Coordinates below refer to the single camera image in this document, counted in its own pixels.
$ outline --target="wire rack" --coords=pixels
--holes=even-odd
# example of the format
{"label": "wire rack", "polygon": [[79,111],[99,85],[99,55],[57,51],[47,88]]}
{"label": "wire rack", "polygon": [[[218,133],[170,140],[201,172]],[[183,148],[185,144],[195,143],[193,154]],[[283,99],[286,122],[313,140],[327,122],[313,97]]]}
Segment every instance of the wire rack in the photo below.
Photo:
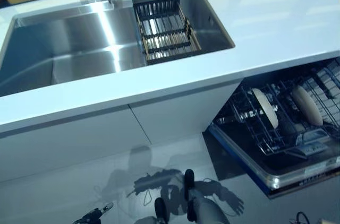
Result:
{"label": "wire rack", "polygon": [[201,49],[180,0],[133,0],[133,7],[149,64]]}
{"label": "wire rack", "polygon": [[[340,140],[340,59],[312,72],[313,76],[280,80],[259,88],[276,112],[279,121],[277,128],[271,125],[251,87],[244,84],[230,97],[215,122],[244,123],[265,155],[287,152],[299,144],[305,144],[308,142],[306,135],[315,131],[320,137]],[[323,126],[309,124],[294,103],[291,92],[297,85],[302,86],[316,103],[324,121]]]}

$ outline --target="dishwasher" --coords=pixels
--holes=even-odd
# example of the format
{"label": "dishwasher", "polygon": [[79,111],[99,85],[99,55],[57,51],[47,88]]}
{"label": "dishwasher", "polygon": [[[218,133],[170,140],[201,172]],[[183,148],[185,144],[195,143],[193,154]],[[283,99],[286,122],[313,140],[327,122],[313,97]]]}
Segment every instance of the dishwasher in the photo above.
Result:
{"label": "dishwasher", "polygon": [[208,131],[273,198],[340,173],[340,58],[245,78]]}

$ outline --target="gray tile floor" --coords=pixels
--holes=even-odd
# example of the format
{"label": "gray tile floor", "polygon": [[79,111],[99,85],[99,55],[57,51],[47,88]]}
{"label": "gray tile floor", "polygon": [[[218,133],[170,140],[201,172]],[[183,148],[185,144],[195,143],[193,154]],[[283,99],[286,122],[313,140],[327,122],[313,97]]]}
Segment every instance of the gray tile floor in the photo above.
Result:
{"label": "gray tile floor", "polygon": [[181,173],[187,168],[195,171],[198,185],[230,223],[289,223],[298,211],[311,223],[319,218],[340,223],[339,177],[269,200],[226,153],[216,145],[209,150],[224,160],[211,158],[197,134],[0,183],[0,223],[72,223],[108,201],[114,207],[102,217],[103,224],[135,223],[155,215],[154,200],[161,194],[167,199],[170,223],[188,223],[181,195]]}

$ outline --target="sink drying rack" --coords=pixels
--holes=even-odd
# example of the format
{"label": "sink drying rack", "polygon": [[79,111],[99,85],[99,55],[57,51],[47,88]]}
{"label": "sink drying rack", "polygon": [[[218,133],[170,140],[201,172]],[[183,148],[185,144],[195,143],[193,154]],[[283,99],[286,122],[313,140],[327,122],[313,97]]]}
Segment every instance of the sink drying rack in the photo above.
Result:
{"label": "sink drying rack", "polygon": [[201,49],[180,0],[132,2],[148,64],[192,56]]}

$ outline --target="sink basin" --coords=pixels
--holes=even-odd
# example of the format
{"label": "sink basin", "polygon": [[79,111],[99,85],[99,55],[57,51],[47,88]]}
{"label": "sink basin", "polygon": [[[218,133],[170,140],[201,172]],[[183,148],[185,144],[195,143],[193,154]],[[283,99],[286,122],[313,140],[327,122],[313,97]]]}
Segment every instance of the sink basin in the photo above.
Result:
{"label": "sink basin", "polygon": [[[207,0],[180,6],[201,47],[195,55],[234,47]],[[0,97],[147,66],[138,29],[132,0],[20,14],[0,51]]]}

